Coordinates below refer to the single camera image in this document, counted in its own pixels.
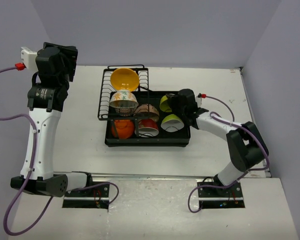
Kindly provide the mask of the yellow bowl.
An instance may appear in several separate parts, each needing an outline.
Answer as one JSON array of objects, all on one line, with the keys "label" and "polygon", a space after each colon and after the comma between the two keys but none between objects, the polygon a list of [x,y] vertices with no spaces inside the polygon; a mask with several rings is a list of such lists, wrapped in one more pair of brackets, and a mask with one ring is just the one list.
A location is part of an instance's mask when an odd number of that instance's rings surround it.
[{"label": "yellow bowl", "polygon": [[118,68],[110,76],[110,83],[115,90],[133,92],[140,84],[138,74],[130,68]]}]

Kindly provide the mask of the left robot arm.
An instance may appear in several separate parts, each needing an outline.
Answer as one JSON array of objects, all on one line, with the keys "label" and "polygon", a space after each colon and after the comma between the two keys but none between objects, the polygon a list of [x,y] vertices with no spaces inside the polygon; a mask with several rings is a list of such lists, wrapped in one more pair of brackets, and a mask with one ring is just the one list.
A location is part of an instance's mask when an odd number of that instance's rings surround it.
[{"label": "left robot arm", "polygon": [[37,52],[21,49],[21,59],[34,72],[27,93],[30,130],[26,157],[18,176],[11,178],[10,186],[24,193],[62,197],[77,190],[87,197],[93,193],[90,174],[82,171],[57,174],[53,168],[53,152],[57,126],[70,83],[74,80],[78,50],[45,42]]}]

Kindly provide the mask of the lime green bowl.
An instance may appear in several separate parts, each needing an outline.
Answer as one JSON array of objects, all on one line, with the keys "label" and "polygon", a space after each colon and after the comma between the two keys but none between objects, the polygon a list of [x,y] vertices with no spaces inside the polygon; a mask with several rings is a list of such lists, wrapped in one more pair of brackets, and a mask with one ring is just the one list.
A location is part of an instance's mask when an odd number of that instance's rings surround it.
[{"label": "lime green bowl", "polygon": [[166,95],[164,95],[160,99],[159,108],[164,113],[171,113],[172,112],[172,109],[170,108],[170,106],[168,104],[168,97]]},{"label": "lime green bowl", "polygon": [[170,114],[166,116],[162,122],[160,127],[168,132],[168,133],[174,133],[184,128],[183,121],[175,114]]}]

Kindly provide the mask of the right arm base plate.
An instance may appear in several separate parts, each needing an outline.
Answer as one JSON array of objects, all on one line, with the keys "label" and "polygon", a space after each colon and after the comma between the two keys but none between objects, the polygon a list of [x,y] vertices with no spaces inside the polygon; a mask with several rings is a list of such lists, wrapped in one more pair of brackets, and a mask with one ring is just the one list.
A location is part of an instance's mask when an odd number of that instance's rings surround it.
[{"label": "right arm base plate", "polygon": [[230,188],[221,189],[213,187],[200,187],[198,189],[198,196],[200,198],[241,198],[243,197],[241,184],[236,183]]}]

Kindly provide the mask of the brown patterned bowl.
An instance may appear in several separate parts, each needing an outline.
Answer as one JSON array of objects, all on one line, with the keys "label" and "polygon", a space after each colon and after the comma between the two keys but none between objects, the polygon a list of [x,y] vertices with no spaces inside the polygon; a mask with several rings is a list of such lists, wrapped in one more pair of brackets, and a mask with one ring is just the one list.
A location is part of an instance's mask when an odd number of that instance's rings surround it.
[{"label": "brown patterned bowl", "polygon": [[133,108],[115,108],[115,112],[119,114],[122,117],[128,117],[135,113],[137,110],[137,107]]}]

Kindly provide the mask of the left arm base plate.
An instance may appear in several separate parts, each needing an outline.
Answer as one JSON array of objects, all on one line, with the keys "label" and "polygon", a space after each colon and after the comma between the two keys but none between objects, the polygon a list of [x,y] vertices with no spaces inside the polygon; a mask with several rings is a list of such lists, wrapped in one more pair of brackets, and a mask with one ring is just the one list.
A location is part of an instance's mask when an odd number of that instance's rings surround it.
[{"label": "left arm base plate", "polygon": [[102,186],[94,187],[88,190],[80,190],[80,191],[71,191],[70,193],[66,193],[65,197],[67,198],[92,198],[93,200],[101,200],[102,198],[109,197],[109,184],[105,184]]}]

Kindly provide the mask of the red bowl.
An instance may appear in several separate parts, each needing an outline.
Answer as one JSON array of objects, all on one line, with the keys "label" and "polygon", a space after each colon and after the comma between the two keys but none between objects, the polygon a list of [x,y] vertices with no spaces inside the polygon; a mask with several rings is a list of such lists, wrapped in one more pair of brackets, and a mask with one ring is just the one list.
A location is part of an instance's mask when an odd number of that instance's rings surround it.
[{"label": "red bowl", "polygon": [[156,137],[159,134],[159,128],[154,120],[141,119],[137,124],[135,134],[142,138]]}]

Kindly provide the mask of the pink flower bowl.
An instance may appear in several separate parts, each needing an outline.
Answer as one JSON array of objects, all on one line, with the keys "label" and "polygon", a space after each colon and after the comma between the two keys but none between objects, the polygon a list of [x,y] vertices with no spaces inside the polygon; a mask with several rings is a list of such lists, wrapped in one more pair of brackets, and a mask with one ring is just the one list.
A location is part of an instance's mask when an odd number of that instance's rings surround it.
[{"label": "pink flower bowl", "polygon": [[159,111],[151,104],[142,104],[134,112],[136,117],[147,117],[148,119],[158,122],[160,118]]}]

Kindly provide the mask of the orange bowl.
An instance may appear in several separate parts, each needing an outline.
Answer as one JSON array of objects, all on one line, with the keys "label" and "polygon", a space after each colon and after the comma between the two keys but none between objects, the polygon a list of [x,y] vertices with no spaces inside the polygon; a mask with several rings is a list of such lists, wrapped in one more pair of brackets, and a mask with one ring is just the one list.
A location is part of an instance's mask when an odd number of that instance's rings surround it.
[{"label": "orange bowl", "polygon": [[111,127],[111,133],[115,138],[128,139],[135,133],[135,125],[129,119],[120,119],[114,121]]}]

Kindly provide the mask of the black drip tray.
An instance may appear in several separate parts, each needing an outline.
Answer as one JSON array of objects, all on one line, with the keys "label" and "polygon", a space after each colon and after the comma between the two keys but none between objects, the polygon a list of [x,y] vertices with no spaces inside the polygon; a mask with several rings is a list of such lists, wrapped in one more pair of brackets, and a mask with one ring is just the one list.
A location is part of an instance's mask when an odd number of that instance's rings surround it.
[{"label": "black drip tray", "polygon": [[185,147],[191,138],[190,127],[186,126],[176,132],[167,132],[161,128],[162,120],[173,114],[172,112],[162,112],[160,110],[160,100],[164,95],[167,95],[168,91],[152,91],[150,90],[150,103],[158,110],[159,120],[157,123],[159,134],[154,138],[132,138],[128,140],[106,140],[105,144],[109,147],[120,147],[120,146],[134,146],[134,147],[151,147],[151,146],[165,146],[165,147]]}]

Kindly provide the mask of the white floral bowl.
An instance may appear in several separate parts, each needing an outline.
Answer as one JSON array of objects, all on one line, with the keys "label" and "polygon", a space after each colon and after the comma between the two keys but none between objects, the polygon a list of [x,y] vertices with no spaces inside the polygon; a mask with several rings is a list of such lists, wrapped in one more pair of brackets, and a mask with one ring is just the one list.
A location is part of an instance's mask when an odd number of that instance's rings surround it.
[{"label": "white floral bowl", "polygon": [[129,90],[118,90],[115,92],[110,101],[109,106],[113,108],[125,109],[135,108],[139,105],[135,95]]}]

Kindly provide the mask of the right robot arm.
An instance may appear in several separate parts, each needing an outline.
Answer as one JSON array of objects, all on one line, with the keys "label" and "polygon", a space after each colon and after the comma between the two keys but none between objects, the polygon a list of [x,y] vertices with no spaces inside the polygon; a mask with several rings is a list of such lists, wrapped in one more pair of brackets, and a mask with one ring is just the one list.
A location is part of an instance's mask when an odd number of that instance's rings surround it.
[{"label": "right robot arm", "polygon": [[199,106],[204,96],[195,96],[191,89],[182,89],[177,94],[167,94],[172,112],[185,125],[206,131],[226,141],[229,163],[213,177],[213,188],[217,196],[223,197],[231,187],[249,171],[263,171],[269,165],[269,150],[255,123],[239,123],[222,118],[216,112]]}]

